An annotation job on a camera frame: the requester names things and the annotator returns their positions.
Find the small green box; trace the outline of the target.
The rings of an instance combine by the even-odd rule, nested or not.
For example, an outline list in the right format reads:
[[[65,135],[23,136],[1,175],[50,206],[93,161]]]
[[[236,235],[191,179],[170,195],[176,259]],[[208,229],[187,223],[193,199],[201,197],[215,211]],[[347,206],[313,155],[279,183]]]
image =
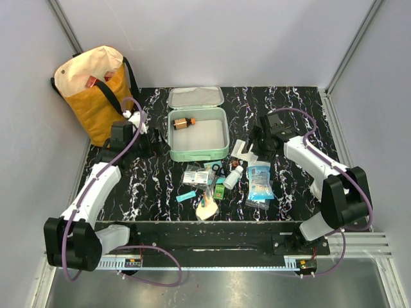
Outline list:
[[[225,186],[223,184],[216,184],[214,187],[213,198],[216,200],[223,200]]]

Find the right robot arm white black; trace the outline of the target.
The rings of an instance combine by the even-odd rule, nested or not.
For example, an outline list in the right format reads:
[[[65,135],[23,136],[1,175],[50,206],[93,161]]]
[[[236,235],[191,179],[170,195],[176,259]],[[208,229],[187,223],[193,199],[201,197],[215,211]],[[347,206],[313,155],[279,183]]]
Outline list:
[[[264,161],[282,155],[303,168],[313,179],[312,195],[320,202],[320,211],[302,222],[286,240],[288,246],[306,254],[315,241],[331,235],[359,219],[372,219],[373,207],[365,171],[347,167],[318,150],[294,128],[285,126],[277,112],[263,115],[253,126],[247,150]]]

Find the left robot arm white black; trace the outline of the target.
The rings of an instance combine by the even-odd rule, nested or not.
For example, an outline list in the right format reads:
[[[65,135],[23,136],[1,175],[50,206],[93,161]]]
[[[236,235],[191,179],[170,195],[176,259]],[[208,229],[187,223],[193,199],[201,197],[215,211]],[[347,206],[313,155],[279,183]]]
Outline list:
[[[101,257],[116,248],[134,253],[139,238],[123,223],[96,231],[100,210],[135,158],[160,156],[166,141],[157,128],[146,125],[146,112],[124,112],[125,119],[111,126],[111,136],[95,158],[91,173],[77,197],[58,218],[44,224],[48,264],[54,267],[93,271]]]

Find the brown bottle orange cap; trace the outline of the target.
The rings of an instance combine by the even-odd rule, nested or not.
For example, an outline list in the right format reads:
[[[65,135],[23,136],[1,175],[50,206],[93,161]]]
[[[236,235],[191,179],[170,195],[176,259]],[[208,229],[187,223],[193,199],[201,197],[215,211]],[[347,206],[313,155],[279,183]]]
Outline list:
[[[172,121],[174,130],[182,130],[188,128],[189,126],[195,125],[195,118],[180,118]]]

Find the mint green medicine case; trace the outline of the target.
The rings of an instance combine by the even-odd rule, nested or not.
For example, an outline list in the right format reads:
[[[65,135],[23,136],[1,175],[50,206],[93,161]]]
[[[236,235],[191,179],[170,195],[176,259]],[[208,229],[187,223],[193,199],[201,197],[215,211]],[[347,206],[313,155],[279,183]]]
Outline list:
[[[175,162],[221,160],[228,155],[230,137],[220,87],[174,88],[168,96],[168,145]],[[174,130],[172,121],[195,118],[195,125]]]

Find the white pill bottle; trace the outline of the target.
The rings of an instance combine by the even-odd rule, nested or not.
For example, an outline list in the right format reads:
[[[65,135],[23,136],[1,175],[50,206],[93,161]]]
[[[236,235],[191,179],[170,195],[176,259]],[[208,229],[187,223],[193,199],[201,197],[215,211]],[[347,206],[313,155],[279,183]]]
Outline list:
[[[232,190],[234,186],[236,185],[236,183],[238,182],[238,180],[242,177],[242,173],[243,173],[243,168],[241,166],[235,167],[226,177],[226,179],[223,182],[223,185],[227,189]]]

